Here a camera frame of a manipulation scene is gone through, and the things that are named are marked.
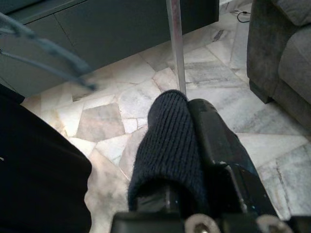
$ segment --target leg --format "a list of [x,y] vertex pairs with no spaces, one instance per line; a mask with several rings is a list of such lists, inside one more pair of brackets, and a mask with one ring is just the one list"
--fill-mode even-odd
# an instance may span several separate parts
[[0,92],[0,232],[87,233],[88,159]]
[[252,92],[264,103],[270,103],[273,101],[273,99],[268,96],[265,92],[265,90],[262,90],[260,87],[258,87],[253,81],[249,80],[249,87]]

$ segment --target marble tile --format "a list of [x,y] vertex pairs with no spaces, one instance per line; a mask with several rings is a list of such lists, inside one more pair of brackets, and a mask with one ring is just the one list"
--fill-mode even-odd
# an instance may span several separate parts
[[56,110],[68,137],[74,137],[77,134],[83,106],[84,103],[72,103]]
[[85,78],[87,82],[96,84],[96,91],[90,91],[80,85],[71,84],[73,101],[90,100],[102,96],[116,94],[118,92],[117,84],[114,80],[110,66],[100,68]]
[[[233,39],[236,27],[236,17],[231,13],[224,14],[220,16],[218,22],[183,35],[184,53],[213,41]],[[167,68],[168,65],[166,62],[173,59],[170,41],[142,51],[139,54],[155,71]]]
[[257,172],[279,218],[289,219],[291,212],[288,206],[288,197],[282,184],[282,178],[277,171],[276,161],[272,160],[259,167]]
[[92,172],[85,203],[91,213],[90,233],[108,233],[113,215],[127,211],[128,180],[121,170],[96,149],[89,156]]
[[107,105],[113,102],[115,95],[102,96],[95,99],[86,100],[84,102],[84,109],[95,108],[103,105]]
[[276,160],[292,215],[311,215],[311,143]]
[[236,76],[238,76],[242,81],[249,84],[249,78],[247,76],[247,70],[246,69],[238,69],[233,70]]
[[137,130],[137,120],[135,118],[123,119],[122,122],[126,133],[132,133]]
[[89,142],[75,137],[69,138],[68,141],[78,148],[86,157],[89,157],[96,145],[95,142]]
[[185,54],[185,75],[188,89],[203,87],[245,86],[234,73],[208,49],[201,47]]
[[144,138],[146,132],[148,130],[147,126],[140,128],[139,130],[132,133],[129,138],[125,149],[123,151],[122,157],[119,162],[119,167],[126,175],[126,177],[130,180],[133,173],[134,161],[137,153],[137,149],[140,145],[140,142]]
[[252,11],[252,5],[253,5],[252,0],[246,0],[244,2],[241,2],[241,4],[237,6],[237,9],[240,11],[251,12]]
[[[214,29],[218,29],[219,31],[227,31],[227,32],[235,32],[237,29],[238,21],[237,18],[231,14],[227,13],[219,16],[219,21],[212,23],[210,26]],[[223,37],[223,39],[232,39],[232,37]]]
[[226,66],[230,64],[234,39],[215,41],[207,48]]
[[148,119],[147,118],[137,118],[137,126],[138,129],[140,129],[141,127],[148,125]]
[[118,99],[122,119],[147,117],[151,104],[160,94],[152,80],[125,90]]
[[21,104],[27,110],[40,117],[41,115],[41,96],[31,96],[26,98]]
[[282,218],[310,215],[311,143],[260,166],[260,178]]
[[248,87],[190,89],[187,96],[211,102],[236,133],[310,135],[277,103],[262,103]]
[[239,23],[232,47],[230,68],[246,69],[249,23]]
[[170,41],[149,48],[139,54],[155,71],[167,68],[166,61],[173,59]]
[[100,141],[96,145],[96,149],[110,161],[114,161],[117,158],[121,158],[125,145],[130,135],[125,134],[119,137],[113,137],[104,141]]
[[70,83],[64,83],[41,93],[41,110],[59,108],[72,103]]
[[110,65],[114,79],[120,83],[142,83],[151,79],[155,71],[139,54]]
[[245,8],[244,6],[252,1],[253,0],[223,0],[220,3],[219,14],[221,15],[228,12],[243,11]]
[[239,133],[238,137],[255,167],[260,167],[308,141],[304,136],[295,135]]
[[125,134],[116,103],[85,109],[82,112],[76,137],[99,142]]
[[61,121],[58,112],[55,109],[41,112],[40,118],[49,124],[52,128],[58,131],[63,137],[67,138],[65,126]]
[[176,76],[170,68],[157,72],[153,80],[162,92],[177,89]]

